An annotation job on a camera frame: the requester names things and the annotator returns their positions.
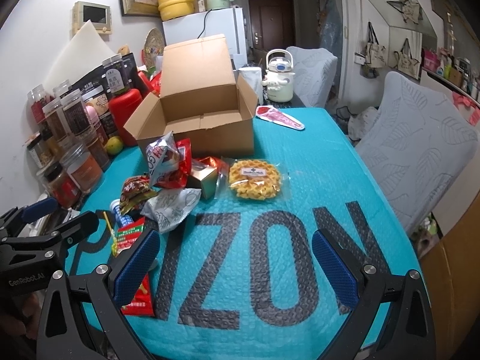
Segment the red green snack packet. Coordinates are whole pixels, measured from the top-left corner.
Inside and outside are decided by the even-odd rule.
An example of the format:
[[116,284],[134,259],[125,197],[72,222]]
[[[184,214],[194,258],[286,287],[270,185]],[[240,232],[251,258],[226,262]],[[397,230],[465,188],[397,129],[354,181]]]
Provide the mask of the red green snack packet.
[[112,299],[124,315],[153,317],[149,270],[160,251],[160,236],[145,218],[121,228],[116,241]]

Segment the yellow lollipop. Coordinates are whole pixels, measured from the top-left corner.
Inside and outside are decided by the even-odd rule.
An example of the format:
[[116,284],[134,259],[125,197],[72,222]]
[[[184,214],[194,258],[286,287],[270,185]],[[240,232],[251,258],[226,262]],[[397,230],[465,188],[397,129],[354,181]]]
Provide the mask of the yellow lollipop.
[[106,211],[103,211],[103,219],[106,222],[106,228],[109,231],[111,239],[112,239],[112,246],[111,246],[112,256],[114,258],[116,258],[117,255],[118,255],[118,241],[117,241],[117,238],[116,238],[114,228],[112,227],[112,224],[110,222],[109,216],[106,213]]

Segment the white doodle print bag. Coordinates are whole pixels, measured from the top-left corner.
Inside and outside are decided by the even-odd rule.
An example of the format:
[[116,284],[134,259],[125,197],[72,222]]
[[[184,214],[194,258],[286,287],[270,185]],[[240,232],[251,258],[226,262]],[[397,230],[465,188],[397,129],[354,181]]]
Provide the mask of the white doodle print bag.
[[174,230],[198,205],[200,189],[161,189],[146,201],[141,215],[156,222],[160,234]]

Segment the brown cereal snack bag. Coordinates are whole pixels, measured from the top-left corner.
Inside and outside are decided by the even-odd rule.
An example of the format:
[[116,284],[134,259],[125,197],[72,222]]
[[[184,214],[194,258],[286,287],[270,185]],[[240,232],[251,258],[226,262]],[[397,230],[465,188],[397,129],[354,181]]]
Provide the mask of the brown cereal snack bag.
[[120,194],[120,213],[128,215],[141,211],[145,203],[158,192],[151,188],[148,174],[129,177],[123,184]]

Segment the silver purple snack bag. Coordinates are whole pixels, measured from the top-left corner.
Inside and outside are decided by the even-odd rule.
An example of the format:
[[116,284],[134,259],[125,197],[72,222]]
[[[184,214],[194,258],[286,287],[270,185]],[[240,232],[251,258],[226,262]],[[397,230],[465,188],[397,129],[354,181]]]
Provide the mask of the silver purple snack bag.
[[173,132],[148,145],[145,151],[150,186],[157,185],[179,169],[181,155],[176,148]]

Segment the packaged yellow waffle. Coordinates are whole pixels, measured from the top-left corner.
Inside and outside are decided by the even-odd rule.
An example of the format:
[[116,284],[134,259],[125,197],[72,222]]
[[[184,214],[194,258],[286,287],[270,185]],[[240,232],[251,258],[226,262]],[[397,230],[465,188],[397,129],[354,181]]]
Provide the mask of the packaged yellow waffle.
[[291,198],[290,174],[283,163],[264,158],[221,158],[215,198],[271,202]]

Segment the large red snack bag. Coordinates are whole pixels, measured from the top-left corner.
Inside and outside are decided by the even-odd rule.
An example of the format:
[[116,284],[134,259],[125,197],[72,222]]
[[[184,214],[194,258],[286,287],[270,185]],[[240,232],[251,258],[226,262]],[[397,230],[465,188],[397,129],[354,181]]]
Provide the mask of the large red snack bag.
[[155,187],[164,189],[185,188],[192,169],[191,139],[186,138],[177,141],[176,149],[180,155],[178,168],[159,175],[154,183]]

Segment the pink bottle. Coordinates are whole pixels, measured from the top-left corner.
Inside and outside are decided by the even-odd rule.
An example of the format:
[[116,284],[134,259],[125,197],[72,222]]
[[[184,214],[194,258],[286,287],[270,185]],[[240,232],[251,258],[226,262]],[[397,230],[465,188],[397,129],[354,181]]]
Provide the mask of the pink bottle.
[[89,120],[91,122],[91,125],[94,127],[97,136],[103,146],[105,146],[108,142],[108,136],[104,130],[104,127],[99,119],[99,116],[97,114],[97,111],[95,111],[95,108],[93,108],[91,105],[87,105],[86,111],[89,116]]

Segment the green yellow fruit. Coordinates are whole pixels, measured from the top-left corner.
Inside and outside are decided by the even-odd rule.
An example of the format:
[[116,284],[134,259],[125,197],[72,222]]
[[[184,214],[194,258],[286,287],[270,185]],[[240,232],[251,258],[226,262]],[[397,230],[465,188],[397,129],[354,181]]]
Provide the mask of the green yellow fruit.
[[123,150],[124,143],[119,136],[113,136],[107,141],[104,148],[108,155],[115,157]]

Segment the black stand-up pouch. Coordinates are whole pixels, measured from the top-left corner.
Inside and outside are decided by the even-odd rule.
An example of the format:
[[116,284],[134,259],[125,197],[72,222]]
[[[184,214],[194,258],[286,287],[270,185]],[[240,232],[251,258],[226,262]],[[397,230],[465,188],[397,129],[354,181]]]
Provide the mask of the black stand-up pouch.
[[[130,88],[138,89],[140,92],[142,92],[143,89],[145,89],[146,87],[143,81],[138,76],[137,64],[134,58],[134,54],[129,53],[127,55],[124,55],[122,57],[122,60]],[[113,98],[113,94],[108,87],[106,73],[104,72],[104,68],[102,65],[96,67],[72,85],[72,89],[79,89],[82,94],[88,94],[92,90],[95,90],[97,87],[103,88],[103,93],[106,94],[108,100],[111,100]]]

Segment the white foam board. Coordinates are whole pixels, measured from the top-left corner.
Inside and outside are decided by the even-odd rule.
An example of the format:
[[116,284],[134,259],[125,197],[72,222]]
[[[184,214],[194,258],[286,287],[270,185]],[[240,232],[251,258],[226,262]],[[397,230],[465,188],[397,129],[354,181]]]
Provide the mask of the white foam board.
[[59,54],[43,82],[43,87],[47,93],[53,94],[53,89],[65,80],[73,85],[114,54],[89,20]]

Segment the pink rose wrapper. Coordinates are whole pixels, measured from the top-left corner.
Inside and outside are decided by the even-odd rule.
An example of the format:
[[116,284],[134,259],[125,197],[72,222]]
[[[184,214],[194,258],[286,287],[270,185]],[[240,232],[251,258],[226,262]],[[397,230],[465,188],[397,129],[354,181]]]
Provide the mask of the pink rose wrapper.
[[274,106],[258,106],[256,108],[256,117],[282,127],[294,129],[296,131],[303,131],[305,129],[304,124],[298,121],[298,119],[287,115]]

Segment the open cardboard box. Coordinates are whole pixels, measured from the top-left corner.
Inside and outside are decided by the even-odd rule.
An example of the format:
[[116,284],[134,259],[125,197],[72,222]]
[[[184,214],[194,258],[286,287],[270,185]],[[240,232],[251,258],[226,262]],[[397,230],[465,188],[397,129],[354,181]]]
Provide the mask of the open cardboard box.
[[146,96],[124,127],[141,150],[173,133],[190,139],[196,158],[252,155],[257,102],[219,34],[166,46],[160,95]]

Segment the woven round fan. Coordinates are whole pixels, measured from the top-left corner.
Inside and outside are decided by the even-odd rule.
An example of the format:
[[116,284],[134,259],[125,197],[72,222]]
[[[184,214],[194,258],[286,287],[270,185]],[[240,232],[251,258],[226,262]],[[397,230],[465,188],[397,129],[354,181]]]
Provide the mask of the woven round fan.
[[156,57],[164,53],[164,37],[158,28],[153,28],[146,36],[143,47],[143,60],[147,68],[154,68]]

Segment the yellow pot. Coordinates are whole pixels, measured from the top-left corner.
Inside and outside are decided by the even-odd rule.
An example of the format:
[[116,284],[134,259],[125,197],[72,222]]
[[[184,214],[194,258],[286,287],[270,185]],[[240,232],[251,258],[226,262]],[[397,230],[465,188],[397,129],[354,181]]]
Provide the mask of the yellow pot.
[[158,0],[158,10],[163,22],[194,13],[196,0]]

